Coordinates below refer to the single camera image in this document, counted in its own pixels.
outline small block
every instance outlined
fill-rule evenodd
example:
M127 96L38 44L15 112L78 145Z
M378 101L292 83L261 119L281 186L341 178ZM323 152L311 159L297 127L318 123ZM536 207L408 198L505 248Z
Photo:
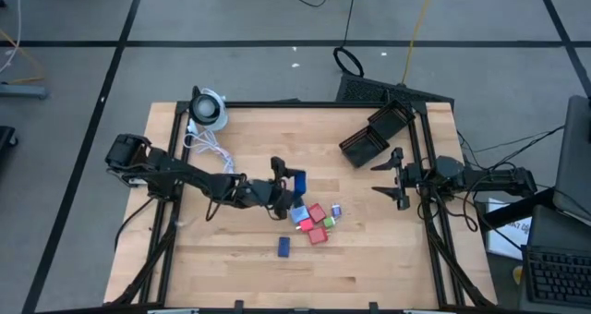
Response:
M308 236L310 237L310 243L312 245L316 245L318 243L326 242L329 239L329 236L326 233L326 228L320 227L308 232Z
M324 226L326 226L327 228L331 228L336 224L336 221L334 221L334 217L327 217L324 219Z
M313 206L311 206L308 209L310 218L312 219L312 221L314 221L314 223L318 223L320 221L322 221L324 218L326 218L326 213L324 213L324 210L322 209L322 207L316 203Z
M302 230L302 232L307 232L313 228L314 228L314 223L309 218L307 218L299 223L299 229Z
M332 204L332 217L339 218L343 214L341 206L338 204Z
M277 249L277 256L280 258L289 258L289 242L290 239L287 236L279 237L279 247Z
M300 223L301 221L310 218L308 209L304 205L301 207L292 208L292 210L289 211L289 214L291 215L292 221L294 221L294 223Z

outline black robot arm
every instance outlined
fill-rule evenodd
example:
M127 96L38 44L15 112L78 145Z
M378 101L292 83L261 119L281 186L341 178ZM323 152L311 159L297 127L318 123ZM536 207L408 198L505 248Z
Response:
M283 178L303 172L288 169L282 159L273 157L271 168L275 175L270 180L247 180L244 174L209 174L152 147L148 139L129 134L117 136L105 161L107 172L127 186L133 186L138 179L145 181L150 197L173 200L176 185L185 183L199 188L212 202L238 209L273 209L278 219L287 218L294 202L293 192L285 188Z
M398 187L373 187L398 202L398 209L410 207L405 188L420 188L429 184L435 188L443 200L451 200L455 194L475 191L504 191L523 198L537 192L536 181L532 173L523 167L510 170L473 170L452 157L439 156L435 167L421 171L417 163L408 163L402 167L403 150L395 148L391 159L371 168L374 171L396 169L394 182Z

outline blue block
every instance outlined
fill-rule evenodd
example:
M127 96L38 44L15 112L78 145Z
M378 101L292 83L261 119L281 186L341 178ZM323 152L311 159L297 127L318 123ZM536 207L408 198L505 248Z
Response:
M294 199L306 194L306 172L299 172L294 177Z
M290 216L292 216L292 221L294 223L300 223L301 221L310 218L310 214L308 213L308 208L305 205L301 207L292 208L289 211Z
M279 248L277 248L277 256L280 258L289 258L289 237L279 237Z

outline white paper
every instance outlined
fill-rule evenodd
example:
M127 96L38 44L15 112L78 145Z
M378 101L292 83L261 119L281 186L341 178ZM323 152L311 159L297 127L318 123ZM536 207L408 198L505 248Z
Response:
M488 199L491 203L502 203L495 199ZM496 211L497 209L505 207L501 204L489 204L487 211ZM527 237L529 236L529 228L532 223L532 218L524 218L521 221L508 223L503 227L498 228L499 232L506 235L517 245L526 245ZM507 240L494 231L488 231L488 246L487 252L522 260L521 251L511 245Z

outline gray floor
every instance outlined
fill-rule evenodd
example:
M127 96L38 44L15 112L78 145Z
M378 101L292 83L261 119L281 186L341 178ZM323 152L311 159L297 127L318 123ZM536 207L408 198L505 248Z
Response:
M15 0L6 1L11 7L0 11L0 28L14 36ZM142 0L129 39L338 40L349 1L329 0L314 9L295 0ZM349 38L408 40L422 1L356 0ZM571 38L591 40L588 1L553 1ZM22 4L25 40L116 41L131 0ZM559 36L541 0L432 0L419 39L557 41ZM16 127L20 137L0 177L3 313L22 308L115 49L28 50L44 64L52 96L0 99L0 124ZM369 79L400 80L406 48L351 51ZM591 50L577 53L590 67ZM18 56L0 81L30 73ZM116 134L142 133L151 103L187 99L195 84L232 101L332 101L340 76L332 48L126 48L37 309L102 303L113 238L127 202L127 190L105 174L103 158ZM456 124L475 149L557 127L568 97L585 94L562 48L417 48L407 85L453 97ZM557 134L514 162L551 185L560 142ZM482 153L480 162L494 163L512 148ZM514 262L491 256L490 264L500 302L515 306L509 279Z

